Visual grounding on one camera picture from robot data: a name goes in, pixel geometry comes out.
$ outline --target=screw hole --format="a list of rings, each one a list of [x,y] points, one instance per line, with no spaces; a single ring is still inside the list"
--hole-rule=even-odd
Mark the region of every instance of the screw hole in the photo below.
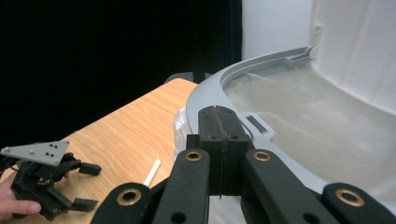
[[[271,155],[267,152],[259,151],[254,153],[254,158],[259,161],[269,161],[271,160]]]
[[[197,151],[191,151],[186,154],[186,159],[188,161],[198,161],[202,158],[202,154]]]
[[[183,213],[174,213],[171,217],[172,223],[183,223],[186,221],[186,215]]]
[[[319,224],[320,223],[320,220],[317,218],[317,216],[310,214],[310,213],[303,214],[303,218],[306,222],[311,223],[311,224]]]
[[[338,189],[335,191],[335,195],[339,200],[351,206],[361,207],[365,204],[363,198],[359,194],[349,189]]]
[[[142,193],[139,189],[125,189],[117,197],[117,202],[120,205],[132,205],[139,202]]]

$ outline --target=white wall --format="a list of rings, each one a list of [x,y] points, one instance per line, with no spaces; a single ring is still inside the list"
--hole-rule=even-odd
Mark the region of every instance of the white wall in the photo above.
[[[308,47],[312,0],[243,0],[242,59]]]

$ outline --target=translucent plastic cover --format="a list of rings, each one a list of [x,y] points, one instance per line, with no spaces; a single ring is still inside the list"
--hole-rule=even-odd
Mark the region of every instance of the translucent plastic cover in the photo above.
[[[313,1],[313,68],[396,115],[396,1]]]
[[[274,144],[328,182],[368,191],[396,213],[396,117],[318,76],[309,63],[275,63],[227,82],[238,109],[276,132]]]

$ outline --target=black clamp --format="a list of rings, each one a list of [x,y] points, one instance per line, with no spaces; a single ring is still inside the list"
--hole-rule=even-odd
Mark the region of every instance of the black clamp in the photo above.
[[[67,199],[55,187],[54,183],[64,175],[78,169],[85,175],[99,175],[102,168],[95,164],[81,162],[73,153],[65,153],[68,142],[51,142],[22,147],[5,147],[0,168],[4,171],[17,163],[19,170],[11,185],[18,200],[30,200],[41,204],[40,214],[53,220],[62,213],[71,211],[90,212],[97,205],[91,199]],[[13,214],[14,217],[25,215]]]

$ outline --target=black mechanical part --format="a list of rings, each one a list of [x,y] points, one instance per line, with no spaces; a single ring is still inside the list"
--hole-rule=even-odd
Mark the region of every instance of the black mechanical part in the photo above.
[[[210,195],[240,195],[240,163],[254,148],[231,109],[210,106],[199,111],[199,134],[187,136],[186,149],[201,148],[210,155]]]
[[[64,154],[58,166],[48,166],[33,161],[25,161],[17,172],[11,190],[19,200],[31,200],[41,204],[40,214],[48,220],[69,210],[90,212],[97,201],[77,198],[73,203],[64,197],[55,187],[54,183],[63,176],[81,166],[81,161],[76,160],[72,153]],[[85,174],[97,175],[98,170]]]
[[[4,171],[17,163],[17,159],[0,155],[0,178]]]
[[[102,167],[86,162],[83,162],[78,169],[78,172],[81,174],[95,175],[95,176],[99,175],[101,171],[102,171]]]
[[[243,169],[272,223],[338,223],[273,152],[248,151]]]
[[[201,158],[203,163],[186,160],[186,155],[196,152],[203,157],[193,157]],[[150,195],[146,206],[130,208],[140,209],[140,213],[120,214],[120,207],[115,204],[98,210],[93,220],[117,217],[120,224],[207,223],[208,195],[236,195],[241,196],[241,209],[248,224],[364,223],[360,219],[342,219],[348,217],[343,212],[344,204],[338,204],[339,198],[334,202],[332,197],[334,191],[348,188],[337,185],[329,185],[323,195],[306,188],[277,155],[253,146],[232,110],[210,106],[199,112],[199,134],[187,136],[186,150],[177,155],[170,176],[142,194]],[[374,220],[371,223],[395,223],[396,217],[386,207],[363,191],[353,190],[366,202],[365,209],[372,210],[367,213],[359,208],[353,216],[366,217],[376,211],[384,218],[370,219]],[[345,193],[341,195],[358,201]],[[110,192],[103,204],[114,202],[115,197]]]
[[[384,205],[362,189],[346,183],[327,185],[321,201],[341,223],[396,223]]]
[[[201,149],[179,153],[152,223],[207,223],[209,165]]]
[[[150,189],[142,184],[120,185],[107,195],[91,224],[149,223],[144,218],[151,195]]]

